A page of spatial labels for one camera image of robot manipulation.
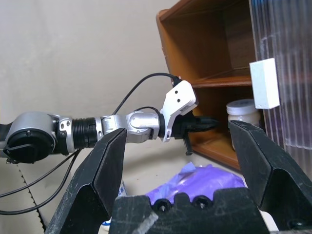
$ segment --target white bracket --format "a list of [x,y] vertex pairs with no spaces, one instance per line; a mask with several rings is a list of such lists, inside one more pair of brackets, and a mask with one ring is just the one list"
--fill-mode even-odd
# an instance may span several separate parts
[[161,109],[165,119],[165,135],[162,142],[170,140],[172,126],[178,115],[185,115],[198,105],[195,92],[189,82],[181,81],[170,90]]

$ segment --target white block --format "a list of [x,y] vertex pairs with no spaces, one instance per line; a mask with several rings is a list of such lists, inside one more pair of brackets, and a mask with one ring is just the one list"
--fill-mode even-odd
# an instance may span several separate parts
[[279,94],[275,59],[270,58],[250,63],[253,98],[257,109],[272,109],[279,106]]

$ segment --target purple plastic bag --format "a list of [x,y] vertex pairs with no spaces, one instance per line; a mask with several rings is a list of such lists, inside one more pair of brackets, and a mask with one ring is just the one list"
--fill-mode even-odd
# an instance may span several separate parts
[[240,187],[245,187],[242,178],[213,167],[211,164],[206,167],[195,167],[190,162],[182,168],[179,174],[146,195],[150,198],[151,204],[161,198],[166,198],[173,203],[177,193],[188,194],[190,201],[197,195],[205,195],[212,200],[217,189]]

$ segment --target translucent corrugated sheet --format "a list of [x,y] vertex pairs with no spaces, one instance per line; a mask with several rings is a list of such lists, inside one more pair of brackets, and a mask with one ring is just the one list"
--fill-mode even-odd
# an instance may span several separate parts
[[312,0],[250,0],[256,59],[275,58],[280,107],[269,137],[312,178]]

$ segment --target wooden shelf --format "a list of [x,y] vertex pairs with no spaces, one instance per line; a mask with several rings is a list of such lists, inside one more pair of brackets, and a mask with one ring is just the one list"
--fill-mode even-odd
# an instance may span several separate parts
[[195,152],[239,169],[236,153],[232,148],[231,138],[227,135],[221,135],[218,138],[193,145],[193,149]]
[[203,78],[191,83],[194,88],[251,86],[250,70],[239,69],[221,73],[210,78]]
[[239,0],[180,0],[160,18],[161,21],[196,12],[216,11]]

